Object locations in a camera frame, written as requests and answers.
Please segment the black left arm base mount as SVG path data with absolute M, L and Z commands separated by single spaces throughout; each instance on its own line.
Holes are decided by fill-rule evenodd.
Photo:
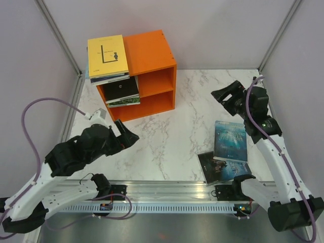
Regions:
M 127 185 L 115 184 L 111 185 L 109 188 L 100 190 L 95 200 L 105 200 L 105 201 L 123 201 L 124 196 L 127 194 Z

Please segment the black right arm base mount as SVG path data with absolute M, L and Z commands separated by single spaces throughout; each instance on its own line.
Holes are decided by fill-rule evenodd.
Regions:
M 219 201 L 254 201 L 242 192 L 241 185 L 219 184 L 211 191 L 211 195 Z

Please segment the green Alice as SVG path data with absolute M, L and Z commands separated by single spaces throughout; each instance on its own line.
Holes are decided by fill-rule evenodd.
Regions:
M 123 99 L 116 102 L 111 102 L 107 104 L 108 108 L 115 108 L 115 107 L 122 107 L 122 106 L 129 106 L 129 105 L 138 105 L 140 104 L 140 98 L 134 97 L 129 99 Z

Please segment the dark blue Robinson Crusoe book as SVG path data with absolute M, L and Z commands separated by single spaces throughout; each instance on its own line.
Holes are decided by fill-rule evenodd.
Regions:
M 93 86 L 99 86 L 103 84 L 108 84 L 124 79 L 128 79 L 130 77 L 129 73 L 124 73 L 123 75 L 110 75 L 105 77 L 91 78 L 90 82 Z

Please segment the light blue paperback book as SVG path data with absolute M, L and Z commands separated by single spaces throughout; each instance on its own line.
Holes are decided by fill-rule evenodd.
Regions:
M 89 76 L 89 64 L 88 64 L 88 63 L 86 64 L 86 69 L 85 69 L 85 78 L 86 78 L 86 79 L 89 79 L 89 78 L 90 78 L 90 76 Z

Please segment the grey Great Gatsby book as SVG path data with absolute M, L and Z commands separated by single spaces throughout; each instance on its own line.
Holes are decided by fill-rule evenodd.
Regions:
M 139 103 L 140 102 L 140 96 L 135 96 L 127 99 L 121 99 L 117 101 L 107 101 L 106 103 L 109 105 L 122 105 L 122 104 L 129 104 L 129 103 Z

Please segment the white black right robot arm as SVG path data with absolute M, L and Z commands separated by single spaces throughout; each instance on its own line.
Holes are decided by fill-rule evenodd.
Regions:
M 323 199 L 312 195 L 294 167 L 280 126 L 268 113 L 266 89 L 254 85 L 246 89 L 236 80 L 211 94 L 232 116 L 239 115 L 244 120 L 245 134 L 263 155 L 276 184 L 276 191 L 272 191 L 253 175 L 237 176 L 231 187 L 232 195 L 237 199 L 253 199 L 267 212 L 278 232 L 306 226 L 315 228 L 323 212 Z

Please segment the teal blue ocean book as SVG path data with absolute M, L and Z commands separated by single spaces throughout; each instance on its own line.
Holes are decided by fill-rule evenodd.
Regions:
M 248 161 L 247 134 L 244 124 L 215 121 L 213 158 Z

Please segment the black book with gold lines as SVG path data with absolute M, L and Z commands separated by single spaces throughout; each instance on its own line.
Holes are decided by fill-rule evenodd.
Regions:
M 139 96 L 137 76 L 103 85 L 105 103 Z

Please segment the yellow Little Prince book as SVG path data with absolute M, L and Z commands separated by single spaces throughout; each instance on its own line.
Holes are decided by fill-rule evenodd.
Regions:
M 89 77 L 98 78 L 129 71 L 122 35 L 88 40 Z

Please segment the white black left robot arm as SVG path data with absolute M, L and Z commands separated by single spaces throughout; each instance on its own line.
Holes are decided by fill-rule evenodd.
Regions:
M 44 224 L 58 211 L 84 200 L 110 198 L 111 185 L 103 174 L 94 174 L 75 188 L 49 195 L 58 184 L 99 157 L 117 154 L 131 146 L 139 136 L 129 131 L 120 120 L 111 127 L 93 124 L 82 134 L 57 144 L 42 163 L 37 179 L 23 189 L 23 196 L 1 198 L 1 223 L 6 233 L 28 233 Z

